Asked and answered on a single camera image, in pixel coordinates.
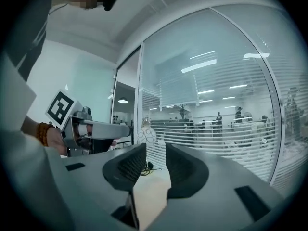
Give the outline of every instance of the horizontal blinds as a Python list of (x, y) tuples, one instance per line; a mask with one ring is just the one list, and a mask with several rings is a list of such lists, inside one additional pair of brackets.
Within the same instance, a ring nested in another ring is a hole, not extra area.
[[(185, 33), (181, 23), (187, 26)], [(166, 167), (169, 142), (232, 159), (269, 180), (279, 124), (260, 67), (264, 63), (244, 58), (256, 53), (250, 42), (210, 10), (187, 16), (149, 39), (141, 66), (142, 117), (150, 118), (157, 140), (147, 148), (148, 160)], [(185, 51), (183, 42), (190, 46)], [(172, 49), (170, 58), (162, 55), (164, 47)], [(160, 54), (150, 56), (148, 51), (157, 48)], [(167, 60), (152, 62), (160, 58)], [(237, 107), (243, 108), (240, 116)]]
[(263, 6), (230, 5), (216, 9), (249, 34), (277, 79), (285, 111), (285, 145), (273, 186), (285, 197), (297, 190), (308, 161), (308, 58), (306, 45), (286, 13)]

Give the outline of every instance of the cable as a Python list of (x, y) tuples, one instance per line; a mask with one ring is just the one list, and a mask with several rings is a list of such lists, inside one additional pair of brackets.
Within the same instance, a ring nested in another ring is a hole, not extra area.
[(63, 5), (63, 6), (59, 7), (59, 8), (54, 9), (53, 11), (51, 11), (50, 13), (48, 13), (48, 15), (51, 15), (53, 12), (55, 12), (55, 11), (61, 9), (61, 8), (64, 8), (66, 5)]

